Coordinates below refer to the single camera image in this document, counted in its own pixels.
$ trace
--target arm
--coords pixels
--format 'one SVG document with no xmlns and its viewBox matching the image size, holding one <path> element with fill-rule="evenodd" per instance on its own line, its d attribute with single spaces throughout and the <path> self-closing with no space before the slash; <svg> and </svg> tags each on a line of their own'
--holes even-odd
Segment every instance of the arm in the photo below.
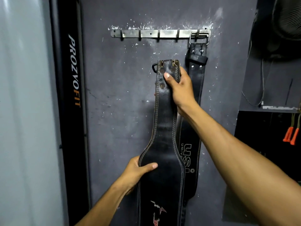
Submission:
<svg viewBox="0 0 301 226">
<path fill-rule="evenodd" d="M 198 133 L 225 182 L 262 225 L 301 225 L 301 187 L 279 167 L 232 136 L 194 99 L 192 83 L 181 68 L 181 81 L 164 77 L 179 113 Z"/>
<path fill-rule="evenodd" d="M 158 167 L 157 163 L 139 167 L 138 160 L 139 156 L 130 160 L 122 175 L 75 226 L 108 226 L 110 224 L 123 197 L 131 192 L 142 175 Z"/>
</svg>

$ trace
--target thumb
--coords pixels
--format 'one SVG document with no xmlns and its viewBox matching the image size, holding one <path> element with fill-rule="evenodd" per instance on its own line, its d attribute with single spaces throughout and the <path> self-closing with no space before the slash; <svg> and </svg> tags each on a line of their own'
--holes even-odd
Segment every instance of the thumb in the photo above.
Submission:
<svg viewBox="0 0 301 226">
<path fill-rule="evenodd" d="M 149 163 L 143 167 L 140 167 L 141 175 L 144 175 L 147 172 L 150 172 L 158 167 L 157 163 Z"/>
<path fill-rule="evenodd" d="M 168 73 L 164 73 L 164 78 L 165 81 L 167 81 L 167 83 L 171 86 L 172 89 L 174 89 L 174 87 L 176 85 L 178 85 L 178 83 L 176 82 L 176 80 Z"/>
</svg>

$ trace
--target fingernail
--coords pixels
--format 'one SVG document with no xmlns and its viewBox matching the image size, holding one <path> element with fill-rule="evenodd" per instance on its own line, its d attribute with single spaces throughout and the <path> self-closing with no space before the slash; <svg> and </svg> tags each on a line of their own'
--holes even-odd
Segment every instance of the fingernail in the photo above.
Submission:
<svg viewBox="0 0 301 226">
<path fill-rule="evenodd" d="M 169 78 L 169 76 L 170 76 L 170 74 L 168 74 L 168 73 L 164 73 L 164 77 L 166 77 L 166 78 Z"/>
</svg>

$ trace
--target forearm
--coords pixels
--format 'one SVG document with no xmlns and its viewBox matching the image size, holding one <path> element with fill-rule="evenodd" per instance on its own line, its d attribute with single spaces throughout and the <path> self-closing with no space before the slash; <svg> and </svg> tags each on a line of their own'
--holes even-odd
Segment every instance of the forearm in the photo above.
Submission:
<svg viewBox="0 0 301 226">
<path fill-rule="evenodd" d="M 108 226 L 129 187 L 117 179 L 91 211 L 76 226 Z"/>
<path fill-rule="evenodd" d="M 226 183 L 264 225 L 300 224 L 301 188 L 197 103 L 183 108 Z"/>
</svg>

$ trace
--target black leather belt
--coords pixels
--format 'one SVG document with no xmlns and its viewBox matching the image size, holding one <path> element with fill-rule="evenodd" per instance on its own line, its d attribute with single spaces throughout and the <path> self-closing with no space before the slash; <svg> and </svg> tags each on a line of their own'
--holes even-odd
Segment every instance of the black leather belt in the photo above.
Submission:
<svg viewBox="0 0 301 226">
<path fill-rule="evenodd" d="M 157 162 L 159 166 L 145 174 L 138 184 L 139 226 L 181 224 L 185 165 L 175 142 L 177 107 L 172 99 L 171 87 L 164 80 L 165 72 L 179 82 L 179 61 L 160 60 L 157 64 L 153 133 L 140 156 L 139 166 L 152 162 Z"/>
<path fill-rule="evenodd" d="M 200 105 L 203 90 L 206 57 L 206 44 L 192 43 L 185 57 L 189 67 L 188 74 L 192 81 L 194 98 Z M 185 224 L 187 201 L 195 195 L 198 185 L 198 171 L 201 140 L 190 124 L 181 118 L 178 150 L 185 164 L 185 189 L 182 211 L 182 223 Z"/>
</svg>

